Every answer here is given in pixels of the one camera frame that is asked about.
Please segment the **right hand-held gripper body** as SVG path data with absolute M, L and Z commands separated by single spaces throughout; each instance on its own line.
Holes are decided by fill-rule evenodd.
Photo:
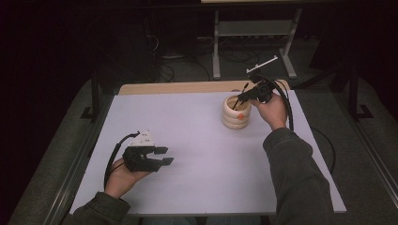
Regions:
M 252 68 L 247 68 L 246 73 L 249 75 L 250 80 L 254 84 L 255 94 L 253 96 L 249 96 L 250 99 L 257 99 L 260 102 L 269 102 L 271 100 L 272 90 L 274 89 L 274 83 L 269 80 L 267 77 L 260 76 L 255 74 L 254 72 L 277 60 L 278 56 L 274 55 L 271 59 L 267 60 L 264 63 L 255 64 Z

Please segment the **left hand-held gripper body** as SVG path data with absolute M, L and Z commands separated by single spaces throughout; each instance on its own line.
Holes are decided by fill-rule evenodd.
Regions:
M 157 172 L 161 168 L 161 160 L 149 158 L 157 146 L 148 130 L 138 133 L 125 149 L 122 158 L 131 172 Z

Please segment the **thin black makeup brush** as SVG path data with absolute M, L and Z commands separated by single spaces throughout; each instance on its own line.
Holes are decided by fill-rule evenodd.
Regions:
M 245 92 L 245 90 L 246 90 L 246 88 L 248 87 L 248 85 L 249 85 L 249 83 L 247 82 L 247 83 L 244 85 L 244 87 L 243 87 L 243 89 L 242 89 L 242 91 L 241 91 L 241 94 Z M 237 108 L 238 102 L 239 102 L 239 99 L 237 98 L 237 101 L 235 102 L 235 104 L 234 104 L 232 110 L 235 110 L 235 109 Z

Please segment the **cream ringed brush holder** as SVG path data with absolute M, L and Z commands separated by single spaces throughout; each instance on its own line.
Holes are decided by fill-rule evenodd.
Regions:
M 222 104 L 222 123 L 230 129 L 243 129 L 249 124 L 252 105 L 249 102 L 237 104 L 237 108 L 232 110 L 237 96 L 227 97 Z

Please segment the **person's right hand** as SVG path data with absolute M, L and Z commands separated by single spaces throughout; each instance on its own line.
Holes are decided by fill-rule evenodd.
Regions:
M 287 112 L 281 96 L 272 94 L 268 103 L 262 103 L 257 99 L 251 99 L 250 103 L 257 109 L 260 116 L 272 130 L 286 127 Z

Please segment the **person's left hand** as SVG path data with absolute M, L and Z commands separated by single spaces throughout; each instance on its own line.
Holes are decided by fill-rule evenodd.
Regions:
M 150 175 L 150 172 L 130 172 L 125 166 L 124 159 L 120 158 L 112 166 L 111 174 L 104 192 L 115 199 L 120 199 L 129 192 L 138 181 L 148 175 Z

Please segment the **black metal stand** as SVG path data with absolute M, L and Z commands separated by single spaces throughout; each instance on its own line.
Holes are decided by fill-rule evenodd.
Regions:
M 351 117 L 358 122 L 362 118 L 373 118 L 366 105 L 358 104 L 359 74 L 355 67 L 350 69 L 348 111 Z
M 89 107 L 84 108 L 81 118 L 89 119 L 91 122 L 95 122 L 100 112 L 100 86 L 96 71 L 94 71 L 91 74 L 90 83 L 91 83 L 91 105 Z

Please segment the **white metal stand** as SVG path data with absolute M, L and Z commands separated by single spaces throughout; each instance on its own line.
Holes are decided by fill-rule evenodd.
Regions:
M 290 79 L 298 77 L 289 58 L 289 51 L 296 34 L 302 9 L 297 8 L 295 16 L 290 20 L 267 20 L 267 21 L 220 21 L 219 12 L 215 12 L 214 36 L 213 36 L 213 78 L 221 78 L 221 66 L 219 57 L 219 38 L 229 37 L 265 37 L 286 36 L 287 41 L 279 54 Z

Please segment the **grey metal floor rail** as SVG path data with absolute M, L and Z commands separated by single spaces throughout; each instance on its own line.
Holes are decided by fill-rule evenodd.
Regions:
M 364 145 L 381 183 L 398 206 L 398 183 L 391 175 L 390 170 L 360 123 L 361 120 L 365 119 L 374 120 L 375 116 L 363 104 L 360 104 L 360 112 L 350 112 L 348 102 L 344 100 L 344 97 L 341 94 L 335 94 L 334 98 L 336 99 L 338 106 L 343 110 L 344 118 L 348 120 L 350 126 L 355 130 L 360 141 Z
M 91 105 L 91 94 L 87 102 L 80 101 L 77 109 L 72 108 L 73 114 L 67 113 L 66 130 L 56 133 L 55 144 L 50 147 L 47 173 L 54 175 L 51 181 L 57 181 L 57 186 L 42 225 L 60 225 L 69 213 L 113 99 L 99 95 L 99 116 L 95 122 L 81 118 L 84 108 Z

